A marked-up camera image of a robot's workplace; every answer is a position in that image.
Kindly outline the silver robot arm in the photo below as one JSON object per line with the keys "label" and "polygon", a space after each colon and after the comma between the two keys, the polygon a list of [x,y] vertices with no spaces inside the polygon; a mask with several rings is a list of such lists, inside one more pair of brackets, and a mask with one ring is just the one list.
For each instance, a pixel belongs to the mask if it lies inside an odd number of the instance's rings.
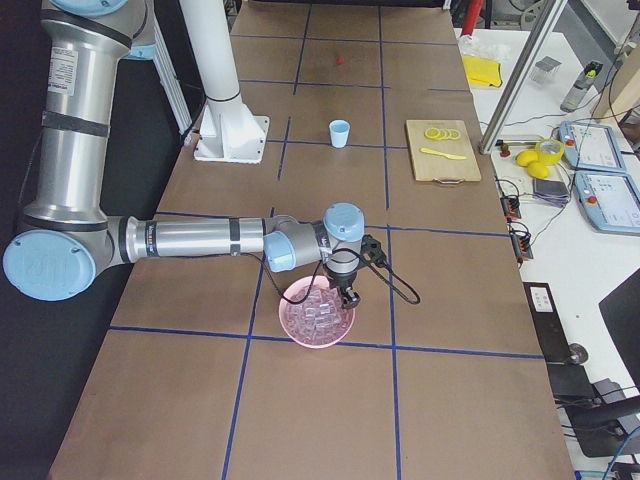
{"label": "silver robot arm", "polygon": [[287,215],[167,222],[103,213],[118,63],[154,52],[154,18],[150,1],[43,3],[52,48],[39,182],[4,252],[7,279],[26,296],[60,301],[86,290],[104,270],[143,258],[253,253],[274,272],[321,263],[342,306],[355,307],[364,216],[353,204],[334,204],[312,223]]}

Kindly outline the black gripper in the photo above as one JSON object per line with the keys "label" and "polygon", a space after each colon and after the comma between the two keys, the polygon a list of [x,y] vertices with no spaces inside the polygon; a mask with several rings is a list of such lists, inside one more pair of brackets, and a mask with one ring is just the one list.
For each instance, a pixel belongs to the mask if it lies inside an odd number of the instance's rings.
{"label": "black gripper", "polygon": [[360,296],[353,286],[358,270],[358,260],[348,262],[331,260],[324,264],[324,272],[329,281],[329,287],[339,292],[343,308],[357,307],[360,303]]}

